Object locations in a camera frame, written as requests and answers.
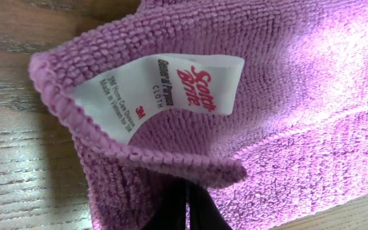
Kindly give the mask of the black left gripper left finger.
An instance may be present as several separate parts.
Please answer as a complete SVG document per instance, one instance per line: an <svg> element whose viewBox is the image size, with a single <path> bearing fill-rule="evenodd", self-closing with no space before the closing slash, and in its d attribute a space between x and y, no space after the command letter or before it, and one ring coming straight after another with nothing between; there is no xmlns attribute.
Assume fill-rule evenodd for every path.
<svg viewBox="0 0 368 230"><path fill-rule="evenodd" d="M178 180L171 184L162 205L142 230L185 230L187 184Z"/></svg>

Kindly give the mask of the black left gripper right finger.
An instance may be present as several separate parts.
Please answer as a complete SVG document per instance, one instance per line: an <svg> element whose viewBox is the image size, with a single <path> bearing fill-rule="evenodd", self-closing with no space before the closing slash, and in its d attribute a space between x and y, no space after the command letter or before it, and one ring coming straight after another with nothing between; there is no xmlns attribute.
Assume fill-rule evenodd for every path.
<svg viewBox="0 0 368 230"><path fill-rule="evenodd" d="M191 183L188 188L190 230L232 230L204 187Z"/></svg>

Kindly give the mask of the purple cloth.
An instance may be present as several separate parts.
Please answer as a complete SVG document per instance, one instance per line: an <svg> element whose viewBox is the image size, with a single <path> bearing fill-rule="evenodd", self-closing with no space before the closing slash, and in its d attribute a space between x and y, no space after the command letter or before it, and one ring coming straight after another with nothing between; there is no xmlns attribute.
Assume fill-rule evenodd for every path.
<svg viewBox="0 0 368 230"><path fill-rule="evenodd" d="M142 229L172 183L232 229L368 193L368 1L142 1L34 54L72 134L94 229Z"/></svg>

